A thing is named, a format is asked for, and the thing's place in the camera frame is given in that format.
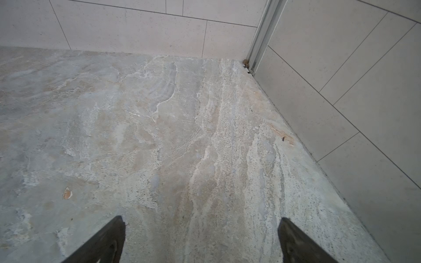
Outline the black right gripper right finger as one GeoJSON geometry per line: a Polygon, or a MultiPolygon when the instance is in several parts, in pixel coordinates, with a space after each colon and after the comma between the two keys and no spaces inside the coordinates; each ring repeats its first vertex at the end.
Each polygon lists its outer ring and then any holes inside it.
{"type": "Polygon", "coordinates": [[[281,219],[277,233],[284,263],[338,263],[288,218],[281,219]]]}

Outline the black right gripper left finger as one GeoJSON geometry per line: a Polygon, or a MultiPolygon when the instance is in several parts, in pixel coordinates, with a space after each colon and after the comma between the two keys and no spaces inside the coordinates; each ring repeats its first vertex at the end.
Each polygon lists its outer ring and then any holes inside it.
{"type": "Polygon", "coordinates": [[[119,263],[126,240],[126,224],[118,215],[63,263],[119,263]]]}

